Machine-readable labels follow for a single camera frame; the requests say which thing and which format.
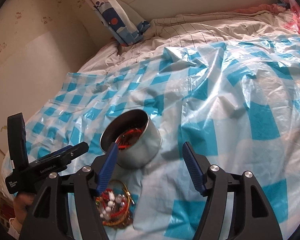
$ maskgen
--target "blue gripper pad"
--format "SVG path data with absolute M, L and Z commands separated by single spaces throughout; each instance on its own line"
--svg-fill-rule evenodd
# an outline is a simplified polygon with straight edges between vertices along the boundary
M 112 143 L 110 149 L 106 153 L 108 154 L 108 157 L 98 174 L 98 186 L 96 188 L 98 196 L 100 196 L 101 193 L 108 187 L 114 166 L 117 162 L 118 151 L 118 145 L 116 143 Z
M 205 186 L 203 185 L 203 173 L 187 143 L 184 143 L 182 146 L 182 156 L 190 173 L 195 190 L 200 192 L 202 195 L 203 192 L 205 192 Z

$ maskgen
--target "human hand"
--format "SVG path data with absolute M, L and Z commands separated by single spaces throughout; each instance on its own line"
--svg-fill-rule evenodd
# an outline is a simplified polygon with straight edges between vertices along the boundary
M 14 199 L 14 210 L 18 223 L 23 224 L 27 216 L 27 206 L 31 206 L 35 194 L 27 192 L 18 192 Z

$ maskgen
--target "black clamp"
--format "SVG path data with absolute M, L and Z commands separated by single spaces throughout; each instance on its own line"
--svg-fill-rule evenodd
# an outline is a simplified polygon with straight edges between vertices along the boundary
M 208 197 L 193 240 L 219 239 L 228 192 L 234 192 L 228 240 L 282 240 L 273 209 L 250 171 L 227 173 L 196 154 L 189 142 L 183 144 L 182 155 L 195 189 Z
M 95 158 L 75 174 L 52 172 L 37 193 L 24 221 L 19 240 L 71 240 L 68 193 L 74 193 L 80 232 L 84 240 L 108 240 L 97 211 L 95 196 L 108 186 L 117 160 L 112 143 L 105 155 Z
M 19 191 L 36 193 L 51 172 L 64 171 L 72 160 L 89 150 L 88 144 L 81 142 L 75 146 L 68 145 L 29 163 L 22 113 L 8 117 L 7 132 L 13 171 L 6 177 L 5 183 L 10 194 Z
M 74 193 L 82 239 L 108 240 L 94 197 L 107 188 L 117 154 L 118 146 L 112 143 L 105 155 L 75 174 L 50 173 L 35 197 L 19 239 L 73 240 L 68 193 Z M 182 154 L 195 189 L 208 197 L 193 240 L 219 239 L 228 192 L 234 192 L 228 240 L 282 240 L 270 203 L 250 171 L 242 175 L 226 173 L 196 154 L 188 142 Z

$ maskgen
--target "white bead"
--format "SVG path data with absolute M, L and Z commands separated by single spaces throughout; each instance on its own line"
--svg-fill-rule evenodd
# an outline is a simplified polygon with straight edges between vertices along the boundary
M 109 192 L 109 200 L 111 201 L 115 200 L 114 194 L 112 192 Z
M 110 220 L 110 215 L 107 213 L 104 215 L 105 220 Z
M 118 204 L 120 204 L 120 203 L 121 203 L 121 197 L 116 196 L 115 201 L 116 201 Z
M 108 207 L 113 207 L 113 205 L 114 205 L 113 201 L 109 200 L 108 201 Z

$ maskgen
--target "sleeve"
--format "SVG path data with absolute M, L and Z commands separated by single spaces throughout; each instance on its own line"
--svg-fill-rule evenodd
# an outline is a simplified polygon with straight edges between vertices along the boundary
M 15 218 L 9 219 L 9 224 L 10 228 L 8 230 L 8 234 L 18 240 L 21 231 L 21 224 Z

